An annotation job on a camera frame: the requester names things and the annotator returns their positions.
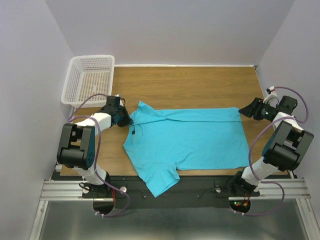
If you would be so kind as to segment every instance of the t-shirt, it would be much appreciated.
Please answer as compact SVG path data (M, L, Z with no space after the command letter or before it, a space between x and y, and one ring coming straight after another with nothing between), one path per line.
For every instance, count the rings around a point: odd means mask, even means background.
M238 108L155 110L144 102L130 117L124 149L157 197L179 181L178 170L234 169L249 164Z

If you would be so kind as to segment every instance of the white laundry basket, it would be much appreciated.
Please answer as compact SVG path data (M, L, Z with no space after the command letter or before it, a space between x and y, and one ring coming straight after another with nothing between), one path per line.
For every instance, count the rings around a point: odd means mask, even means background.
M111 95L115 58L111 55L76 56L65 77L61 102L77 108L93 94ZM104 96L94 96L84 108L103 107Z

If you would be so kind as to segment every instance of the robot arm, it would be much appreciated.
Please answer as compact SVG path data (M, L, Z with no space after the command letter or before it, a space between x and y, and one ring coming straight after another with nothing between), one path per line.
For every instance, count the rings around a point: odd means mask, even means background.
M94 118L98 122L101 131L111 128L115 124L119 127L125 127L133 123L120 96L108 96L106 105L90 118ZM104 183L97 177L95 171L106 182L110 182L110 177L99 165L96 165L94 169L95 136L98 134L98 129L95 121L90 118L78 123L66 123L63 126L57 162L77 171L89 184L103 185Z
M276 107L268 104L270 99L277 96L274 90L274 87L268 88L267 97L264 100L256 97L249 106L239 110L239 113L249 118L253 117L255 120L267 119L273 122L279 118L292 117L292 119L278 121L273 125L275 131L265 145L262 157L252 165L260 180L276 172L295 170L314 138L314 135L301 128L291 115L298 103L296 99L283 96ZM243 171L237 172L232 180L231 188L237 195L251 194L258 190L258 184L259 181L248 166Z

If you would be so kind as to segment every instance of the wooden table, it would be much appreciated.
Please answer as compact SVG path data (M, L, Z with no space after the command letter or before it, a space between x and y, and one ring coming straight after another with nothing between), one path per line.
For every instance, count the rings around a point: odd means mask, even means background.
M121 94L131 114L139 101L156 110L192 108L239 109L249 105L262 91L253 67L117 67L114 70L112 95ZM91 115L99 108L83 108L77 115ZM268 124L242 116L248 144ZM123 144L129 127L113 126L102 132L98 164L112 176L137 176ZM261 152L273 130L267 131L253 150L253 160ZM184 170L179 175L234 175L238 169ZM62 167L62 176L76 176L72 169Z

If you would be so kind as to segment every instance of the white wall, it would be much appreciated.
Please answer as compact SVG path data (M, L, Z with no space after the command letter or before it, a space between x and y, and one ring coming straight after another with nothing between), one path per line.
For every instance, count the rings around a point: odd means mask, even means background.
M46 0L75 56L258 64L294 0Z
M43 0L0 4L0 238L23 240L56 162L72 53Z
M312 206L320 221L320 1L296 0L279 32L257 68L261 87L287 86L305 98L310 115L303 127L314 134L304 160L297 168L305 177ZM305 117L303 103L294 110L300 119Z

